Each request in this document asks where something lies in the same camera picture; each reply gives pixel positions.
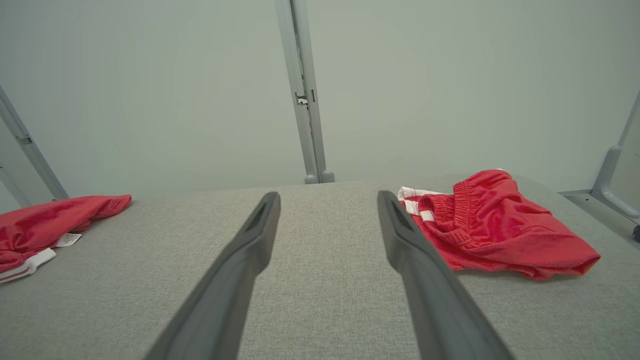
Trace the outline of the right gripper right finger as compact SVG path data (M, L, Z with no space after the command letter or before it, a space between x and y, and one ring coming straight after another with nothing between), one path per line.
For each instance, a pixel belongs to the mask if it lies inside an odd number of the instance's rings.
M505 342L395 194L379 191L377 210L386 257L402 278L421 358L512 360Z

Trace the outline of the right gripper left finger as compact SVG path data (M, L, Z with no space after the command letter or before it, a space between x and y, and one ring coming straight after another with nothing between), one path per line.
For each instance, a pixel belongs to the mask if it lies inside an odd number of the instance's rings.
M281 196L266 193L146 354L147 360L235 360L256 278L269 265Z

